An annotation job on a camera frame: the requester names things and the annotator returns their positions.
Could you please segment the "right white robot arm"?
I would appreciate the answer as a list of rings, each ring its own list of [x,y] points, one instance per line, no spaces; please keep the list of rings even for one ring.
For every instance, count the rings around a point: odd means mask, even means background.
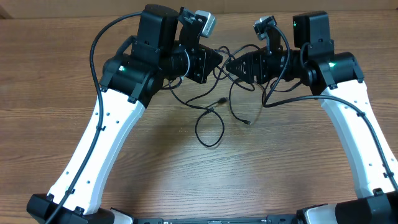
[[[328,14],[307,12],[293,17],[294,44],[273,16],[254,23],[264,48],[229,62],[227,71],[248,83],[298,80],[310,88],[331,119],[348,158],[356,199],[302,208],[294,215],[269,215],[266,223],[396,223],[397,159],[368,98],[364,74],[355,56],[336,53]]]

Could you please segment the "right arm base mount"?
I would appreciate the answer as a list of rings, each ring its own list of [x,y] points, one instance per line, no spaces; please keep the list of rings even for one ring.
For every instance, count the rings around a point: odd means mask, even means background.
[[[337,224],[336,204],[315,205],[297,210],[297,223]]]

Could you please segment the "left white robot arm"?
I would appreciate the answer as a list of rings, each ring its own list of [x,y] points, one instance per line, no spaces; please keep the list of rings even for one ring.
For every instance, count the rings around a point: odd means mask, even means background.
[[[200,43],[216,19],[206,11],[148,4],[128,37],[94,77],[97,100],[68,165],[46,194],[34,194],[27,212],[39,223],[133,223],[115,208],[101,208],[104,188],[134,125],[165,80],[205,83],[222,56]]]

